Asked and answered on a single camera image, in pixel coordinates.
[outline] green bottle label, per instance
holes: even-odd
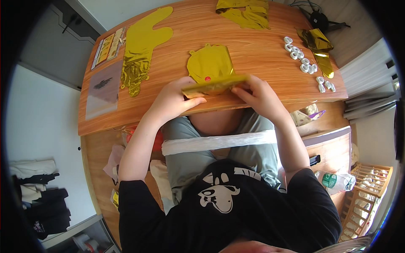
[[[328,188],[333,188],[336,184],[336,180],[336,174],[326,172],[324,177],[322,178],[322,184]]]

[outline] white spool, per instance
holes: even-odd
[[[320,83],[319,85],[318,85],[318,89],[319,89],[319,91],[321,92],[321,93],[324,93],[326,90],[325,90],[325,87]]]
[[[225,149],[246,145],[277,143],[274,130],[264,130],[256,133],[235,134],[226,136],[195,137],[189,139],[165,140],[162,144],[162,154]]]
[[[326,82],[325,82],[325,86],[326,86],[327,89],[330,89],[330,88],[332,87],[332,85],[330,85],[330,82],[329,82],[329,81],[326,81]]]
[[[308,69],[309,69],[309,66],[305,65],[305,64],[301,64],[300,69],[301,69],[302,72],[307,73]]]
[[[325,79],[324,79],[323,77],[316,77],[316,81],[317,81],[319,84],[323,84],[324,81],[325,81]]]
[[[300,49],[298,47],[292,47],[292,51],[298,53]]]
[[[292,38],[290,38],[290,37],[284,37],[284,41],[287,43],[287,44],[291,44],[292,43]]]
[[[304,65],[309,65],[309,60],[307,58],[303,58],[301,60],[301,63],[304,64]]]
[[[313,74],[313,67],[308,65],[308,73]]]
[[[297,55],[296,52],[291,52],[290,56],[291,56],[291,58],[292,58],[293,60],[298,59],[298,55]]]
[[[297,57],[298,57],[298,59],[304,58],[304,53],[301,52],[301,51],[299,51],[299,52],[297,53]]]
[[[284,45],[284,48],[285,48],[288,52],[291,52],[291,50],[292,50],[292,45],[290,45],[290,44],[285,44],[285,45]]]

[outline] pink plastic bag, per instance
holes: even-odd
[[[114,185],[118,183],[118,172],[117,165],[121,161],[121,157],[124,154],[125,147],[121,145],[114,144],[111,151],[110,157],[108,158],[108,163],[104,166],[103,171],[109,175],[114,182]]]

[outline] plastic water bottle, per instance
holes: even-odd
[[[351,191],[356,184],[356,178],[351,174],[333,174],[318,170],[315,172],[318,181],[326,187],[329,195],[341,191]]]

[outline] forearm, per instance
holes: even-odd
[[[281,164],[286,174],[293,175],[300,169],[309,167],[307,149],[290,114],[285,111],[283,117],[273,123],[275,125]]]
[[[161,126],[161,123],[148,113],[142,117],[122,155],[119,181],[145,180],[153,143]]]

